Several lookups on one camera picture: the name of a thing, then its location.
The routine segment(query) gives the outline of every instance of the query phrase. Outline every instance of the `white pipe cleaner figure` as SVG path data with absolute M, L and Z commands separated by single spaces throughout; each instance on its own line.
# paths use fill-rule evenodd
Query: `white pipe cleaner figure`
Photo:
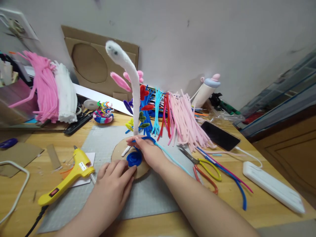
M 105 44 L 105 50 L 109 57 L 122 68 L 129 75 L 129 79 L 132 84 L 132 96 L 133 96 L 133 119 L 134 119 L 134 135 L 138 135 L 138 123 L 139 123 L 139 107 L 141 104 L 140 96 L 140 86 L 139 86 L 139 75 L 135 68 L 135 65 L 132 63 L 129 56 L 125 51 L 114 41 L 107 41 Z

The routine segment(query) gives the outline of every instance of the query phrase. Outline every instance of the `wooden cabinet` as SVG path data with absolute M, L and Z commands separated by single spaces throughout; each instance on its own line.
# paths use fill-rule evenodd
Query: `wooden cabinet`
M 253 145 L 316 208 L 316 116 Z

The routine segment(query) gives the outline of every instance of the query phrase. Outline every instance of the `finger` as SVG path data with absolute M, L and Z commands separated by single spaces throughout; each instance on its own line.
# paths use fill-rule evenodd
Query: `finger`
M 116 165 L 115 169 L 112 172 L 112 175 L 114 175 L 117 178 L 120 178 L 123 174 L 123 171 L 125 168 L 128 167 L 128 161 L 127 160 L 120 160 L 118 164 Z
M 139 145 L 137 143 L 128 143 L 128 146 L 135 146 L 137 149 L 140 149 Z
M 136 139 L 136 137 L 139 136 L 139 137 L 145 137 L 144 135 L 135 135 L 135 136 L 132 136 L 132 137 L 129 137 L 126 139 L 126 142 L 127 143 L 131 143 L 132 141 L 134 141 Z
M 105 172 L 105 176 L 108 177 L 112 174 L 113 170 L 115 169 L 116 165 L 120 162 L 120 160 L 115 160 L 115 161 L 112 161 L 110 164 L 109 164 L 109 167 L 106 169 L 106 172 Z
M 105 163 L 101 166 L 101 168 L 99 169 L 98 175 L 96 177 L 96 180 L 99 181 L 100 179 L 103 178 L 103 176 L 105 175 L 105 171 L 106 169 L 109 167 L 110 163 Z
M 142 150 L 146 149 L 146 147 L 148 147 L 149 145 L 154 146 L 154 143 L 152 141 L 141 139 L 141 137 L 139 136 L 136 136 L 135 140 L 136 140 L 137 145 Z
M 127 185 L 125 186 L 124 192 L 123 192 L 123 197 L 122 197 L 122 205 L 125 205 L 129 194 L 131 193 L 132 190 L 132 186 L 133 186 L 133 181 L 134 181 L 134 177 L 131 177 L 127 183 Z
M 120 180 L 122 181 L 123 186 L 125 186 L 128 183 L 128 181 L 131 179 L 131 177 L 135 173 L 136 169 L 137 169 L 137 166 L 134 165 L 131 168 L 129 168 L 124 174 L 122 174 Z
M 137 143 L 136 142 L 134 142 L 134 143 L 127 143 L 127 145 L 128 146 L 135 146 L 135 145 L 137 145 Z

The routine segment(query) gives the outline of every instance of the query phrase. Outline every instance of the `light pink pipe cleaner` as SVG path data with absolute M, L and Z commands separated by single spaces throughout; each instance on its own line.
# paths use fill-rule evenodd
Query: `light pink pipe cleaner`
M 170 119 L 171 124 L 171 138 L 168 145 L 170 145 L 172 140 L 174 145 L 175 134 L 177 131 L 178 143 L 183 145 L 188 144 L 191 152 L 195 152 L 196 147 L 199 147 L 209 154 L 225 153 L 234 156 L 244 156 L 229 151 L 204 150 L 206 148 L 215 149 L 217 146 L 212 143 L 210 138 L 197 123 L 196 118 L 194 117 L 195 106 L 192 111 L 189 95 L 184 94 L 182 90 L 181 94 L 182 96 L 176 96 L 169 92 L 170 111 L 168 111 L 168 119 Z

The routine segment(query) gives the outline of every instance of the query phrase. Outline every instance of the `hand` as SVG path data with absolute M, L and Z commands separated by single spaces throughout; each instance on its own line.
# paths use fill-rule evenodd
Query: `hand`
M 126 139 L 127 145 L 136 146 L 138 149 L 142 150 L 144 158 L 149 166 L 151 166 L 157 173 L 160 173 L 160 170 L 163 169 L 165 165 L 168 165 L 171 162 L 164 155 L 163 151 L 154 145 L 154 143 L 149 140 L 143 140 L 142 135 L 132 136 Z
M 96 184 L 81 213 L 93 218 L 96 232 L 101 234 L 119 215 L 131 192 L 136 166 L 128 169 L 127 160 L 105 163 L 99 170 Z

